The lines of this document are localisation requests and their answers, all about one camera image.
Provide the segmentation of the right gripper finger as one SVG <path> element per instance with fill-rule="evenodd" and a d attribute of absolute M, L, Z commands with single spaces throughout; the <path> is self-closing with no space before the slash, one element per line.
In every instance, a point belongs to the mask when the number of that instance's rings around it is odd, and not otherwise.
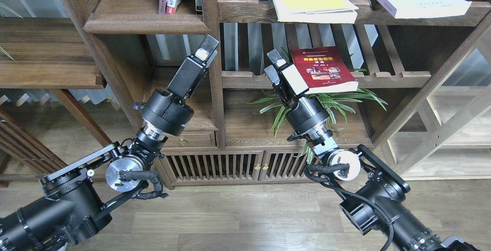
<path fill-rule="evenodd" d="M 268 76 L 273 85 L 280 85 L 280 77 L 274 66 L 265 67 L 265 74 Z"/>
<path fill-rule="evenodd" d="M 275 68 L 283 68 L 283 66 L 287 65 L 287 61 L 280 55 L 278 50 L 273 49 L 267 53 L 268 58 L 275 66 Z"/>

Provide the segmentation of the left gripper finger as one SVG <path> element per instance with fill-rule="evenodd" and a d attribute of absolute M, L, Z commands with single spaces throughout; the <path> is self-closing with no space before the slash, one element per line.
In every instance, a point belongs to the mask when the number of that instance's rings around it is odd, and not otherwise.
<path fill-rule="evenodd" d="M 195 52 L 195 61 L 199 64 L 210 66 L 211 62 L 217 55 L 219 41 L 211 35 L 207 35 L 197 51 Z"/>

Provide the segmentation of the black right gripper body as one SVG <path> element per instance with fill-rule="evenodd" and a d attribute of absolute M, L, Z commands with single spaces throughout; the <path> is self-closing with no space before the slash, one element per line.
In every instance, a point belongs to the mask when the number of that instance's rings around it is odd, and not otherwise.
<path fill-rule="evenodd" d="M 330 134 L 326 126 L 329 114 L 317 97 L 306 96 L 309 90 L 294 64 L 276 68 L 280 85 L 272 85 L 277 97 L 289 109 L 286 119 L 294 134 Z"/>

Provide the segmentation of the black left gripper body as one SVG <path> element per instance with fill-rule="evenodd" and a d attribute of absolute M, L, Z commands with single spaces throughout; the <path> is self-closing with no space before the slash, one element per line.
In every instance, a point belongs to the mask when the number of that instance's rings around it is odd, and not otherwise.
<path fill-rule="evenodd" d="M 145 106 L 140 110 L 147 127 L 160 134 L 178 136 L 192 118 L 194 111 L 185 104 L 208 72 L 207 59 L 191 55 L 184 60 L 167 90 L 154 90 Z"/>

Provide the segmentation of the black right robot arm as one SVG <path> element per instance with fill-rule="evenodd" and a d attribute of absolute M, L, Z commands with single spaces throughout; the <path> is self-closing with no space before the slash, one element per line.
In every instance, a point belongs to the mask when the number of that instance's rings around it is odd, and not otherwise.
<path fill-rule="evenodd" d="M 363 144 L 340 149 L 328 129 L 328 113 L 317 97 L 307 97 L 307 84 L 294 64 L 277 50 L 268 52 L 272 64 L 265 72 L 277 97 L 288 108 L 286 119 L 293 127 L 288 141 L 305 139 L 321 160 L 308 163 L 305 176 L 337 192 L 340 207 L 361 232 L 379 230 L 387 237 L 385 251 L 393 244 L 400 251 L 475 251 L 457 236 L 445 240 L 423 225 L 404 205 L 410 186 Z"/>

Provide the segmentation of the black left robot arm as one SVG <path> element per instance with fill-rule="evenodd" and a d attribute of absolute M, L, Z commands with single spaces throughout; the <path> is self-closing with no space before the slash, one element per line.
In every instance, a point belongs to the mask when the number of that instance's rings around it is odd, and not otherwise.
<path fill-rule="evenodd" d="M 135 103 L 146 125 L 128 146 L 109 144 L 40 180 L 44 197 L 1 219 L 2 251 L 60 250 L 96 235 L 130 199 L 165 198 L 151 167 L 169 135 L 179 136 L 194 111 L 185 104 L 205 78 L 219 41 L 206 36 L 186 57 L 167 90 Z"/>

